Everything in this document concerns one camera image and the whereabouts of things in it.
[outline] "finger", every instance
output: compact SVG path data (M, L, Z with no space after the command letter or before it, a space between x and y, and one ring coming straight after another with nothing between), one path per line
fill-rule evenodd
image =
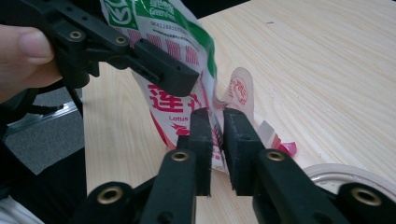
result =
M44 34L36 28L0 25L0 66L44 64L53 59L53 50Z
M23 81L23 85L28 88L41 88L49 86L61 78L56 62L53 60L37 67L36 71Z

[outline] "gray carpet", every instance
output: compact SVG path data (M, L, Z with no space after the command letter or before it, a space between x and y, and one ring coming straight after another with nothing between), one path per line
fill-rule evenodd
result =
M70 102L65 88L40 94L35 105L62 105ZM84 147L81 115L71 114L40 123L19 133L7 136L11 151L34 173L38 174L56 161Z

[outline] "plastic snack bag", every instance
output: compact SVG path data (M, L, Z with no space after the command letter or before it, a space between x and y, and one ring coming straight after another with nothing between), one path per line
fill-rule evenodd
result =
M226 105L237 105L246 113L246 110L251 111L249 119L253 121L253 96L250 94L248 98L245 97L238 91L242 90L239 86L239 89L229 91L233 96L225 98L227 103L216 99L217 68L213 39L179 0L101 0L101 6L107 23L130 37L131 48L136 41L145 38L200 74L187 97L170 95L135 73L134 77L146 97L151 117L161 138L171 149L176 148L179 135L190 133L191 112L201 107L208 108L214 140L212 166L224 170L219 150L222 109ZM244 82L243 79L249 78L251 80L249 75L244 74L241 79Z

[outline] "red logo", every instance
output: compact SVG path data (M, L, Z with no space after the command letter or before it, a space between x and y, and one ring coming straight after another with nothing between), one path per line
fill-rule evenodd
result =
M150 92L149 99L152 102L152 107L162 112L183 113L185 107L189 107L191 112L202 107L201 102L196 94L190 94L188 102L182 101L182 98L168 94L161 90L156 85L148 85Z
M245 82L242 78L237 77L233 80L233 92L241 105L244 105L248 99Z
M177 135L189 135L190 134L190 130L188 130L186 126L182 126L182 125L178 125L178 124L174 123L171 127L176 129Z

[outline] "wooden table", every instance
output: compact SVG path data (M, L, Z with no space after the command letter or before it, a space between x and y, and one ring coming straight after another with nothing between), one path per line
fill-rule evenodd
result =
M255 120L295 141L302 168L356 166L396 183L396 3L252 0L201 19L216 43L218 94L235 67L254 79ZM157 174L164 143L131 71L102 64L83 90L88 191ZM251 199L213 172L197 223L255 223Z

